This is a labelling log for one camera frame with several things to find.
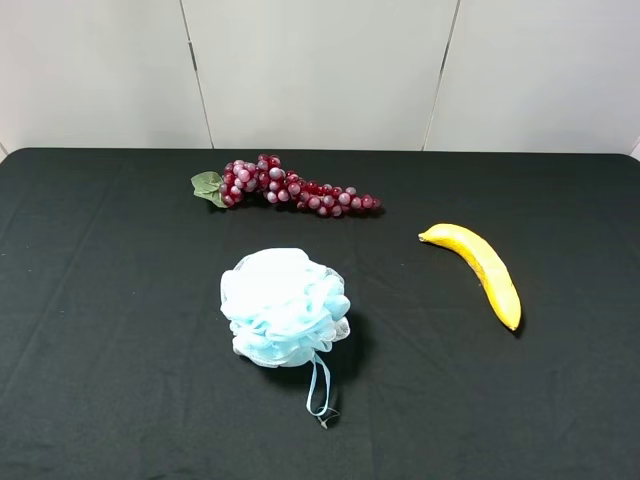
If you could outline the yellow banana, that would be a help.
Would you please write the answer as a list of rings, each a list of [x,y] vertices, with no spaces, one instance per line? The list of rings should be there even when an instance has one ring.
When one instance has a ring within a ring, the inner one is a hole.
[[[509,271],[492,246],[473,231],[455,224],[435,224],[418,234],[459,255],[474,271],[497,318],[510,331],[520,327],[521,302]]]

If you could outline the light blue mesh bath pouf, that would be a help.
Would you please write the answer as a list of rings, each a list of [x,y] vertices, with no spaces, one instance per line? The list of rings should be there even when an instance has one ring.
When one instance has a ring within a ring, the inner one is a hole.
[[[222,274],[220,302],[236,355],[262,368],[311,366],[305,408],[327,428],[339,412],[321,355],[351,333],[342,276],[302,249],[264,249]]]

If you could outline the red plastic grape bunch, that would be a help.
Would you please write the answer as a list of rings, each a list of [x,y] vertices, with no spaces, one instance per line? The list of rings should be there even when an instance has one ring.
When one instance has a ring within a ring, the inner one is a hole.
[[[260,154],[254,162],[234,160],[221,173],[205,171],[193,176],[191,185],[195,197],[220,209],[262,200],[327,218],[382,211],[380,199],[353,186],[308,181],[296,171],[284,169],[278,155]]]

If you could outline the black tablecloth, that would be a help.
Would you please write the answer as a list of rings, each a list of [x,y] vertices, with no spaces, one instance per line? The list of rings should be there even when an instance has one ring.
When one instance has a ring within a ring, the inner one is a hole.
[[[1,166],[5,479],[635,479],[639,164],[626,155],[284,151],[378,197],[322,219],[192,193],[231,150],[22,149]],[[456,253],[506,265],[512,332]],[[304,249],[345,279],[351,335],[311,370],[236,356],[222,273]]]

